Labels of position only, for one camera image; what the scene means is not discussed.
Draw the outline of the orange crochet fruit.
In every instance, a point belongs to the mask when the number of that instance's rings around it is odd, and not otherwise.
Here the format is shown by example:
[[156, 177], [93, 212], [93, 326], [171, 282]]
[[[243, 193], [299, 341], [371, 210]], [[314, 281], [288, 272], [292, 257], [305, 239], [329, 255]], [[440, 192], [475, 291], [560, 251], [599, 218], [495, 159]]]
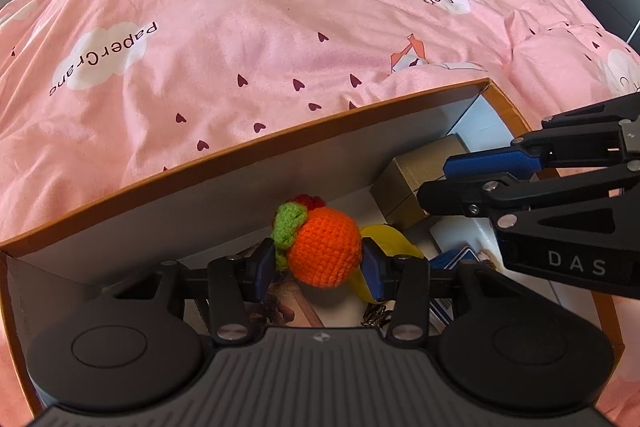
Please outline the orange crochet fruit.
[[300, 194], [281, 204], [270, 239], [277, 270], [315, 288], [340, 286], [362, 259], [357, 223], [319, 196]]

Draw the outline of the pink printed duvet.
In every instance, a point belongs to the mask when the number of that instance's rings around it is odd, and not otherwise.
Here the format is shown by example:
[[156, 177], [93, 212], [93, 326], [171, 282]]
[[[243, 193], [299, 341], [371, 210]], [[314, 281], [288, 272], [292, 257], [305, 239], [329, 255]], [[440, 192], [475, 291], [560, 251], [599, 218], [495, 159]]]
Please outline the pink printed duvet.
[[[580, 0], [13, 0], [1, 247], [167, 170], [478, 80], [530, 131], [638, 93], [639, 57]], [[490, 104], [472, 114], [443, 136], [468, 150], [514, 138]], [[385, 225], [373, 182], [323, 200], [359, 231]]]

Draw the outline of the orange cardboard box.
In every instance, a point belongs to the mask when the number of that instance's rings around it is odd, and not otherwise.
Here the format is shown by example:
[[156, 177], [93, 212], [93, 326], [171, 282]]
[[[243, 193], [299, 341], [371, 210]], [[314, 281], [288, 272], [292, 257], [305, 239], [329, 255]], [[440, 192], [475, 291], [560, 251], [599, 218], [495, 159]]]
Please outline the orange cardboard box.
[[617, 352], [592, 324], [463, 261], [454, 321], [425, 339], [374, 327], [253, 326], [209, 336], [205, 305], [169, 301], [175, 260], [250, 251], [281, 202], [370, 185], [396, 155], [478, 125], [489, 81], [396, 98], [167, 170], [1, 247], [1, 308], [39, 426], [602, 426]]

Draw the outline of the yellow plastic toy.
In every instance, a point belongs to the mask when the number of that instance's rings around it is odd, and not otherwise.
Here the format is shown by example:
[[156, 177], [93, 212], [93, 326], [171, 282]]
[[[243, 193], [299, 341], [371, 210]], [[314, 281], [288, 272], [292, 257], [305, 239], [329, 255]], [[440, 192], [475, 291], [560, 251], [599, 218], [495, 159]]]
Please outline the yellow plastic toy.
[[405, 259], [424, 254], [390, 225], [367, 225], [360, 234], [362, 259], [348, 279], [349, 289], [364, 303], [394, 300]]

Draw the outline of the white cylinder tube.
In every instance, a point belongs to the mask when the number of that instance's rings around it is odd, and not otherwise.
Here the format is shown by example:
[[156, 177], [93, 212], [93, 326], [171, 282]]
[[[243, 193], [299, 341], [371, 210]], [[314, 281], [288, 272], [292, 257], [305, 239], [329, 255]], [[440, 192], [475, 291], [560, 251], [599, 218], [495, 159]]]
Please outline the white cylinder tube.
[[501, 274], [537, 291], [538, 294], [554, 303], [560, 302], [555, 289], [548, 281], [518, 274], [504, 267], [497, 239], [488, 219], [443, 217], [430, 228], [428, 233], [430, 233], [432, 242], [432, 245], [428, 246], [425, 251], [428, 259], [445, 251], [453, 249], [458, 251], [463, 246], [469, 246], [477, 256], [481, 253], [488, 254], [489, 260]]

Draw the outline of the gold small box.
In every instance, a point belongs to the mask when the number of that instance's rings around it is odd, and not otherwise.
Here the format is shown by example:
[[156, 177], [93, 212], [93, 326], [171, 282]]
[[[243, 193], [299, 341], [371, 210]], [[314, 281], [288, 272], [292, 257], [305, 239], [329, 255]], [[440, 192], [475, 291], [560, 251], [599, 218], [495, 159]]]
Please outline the gold small box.
[[378, 209], [392, 227], [404, 231], [433, 218], [420, 206], [416, 193], [424, 182], [442, 179], [445, 161], [468, 151], [456, 134], [394, 157], [370, 187]]

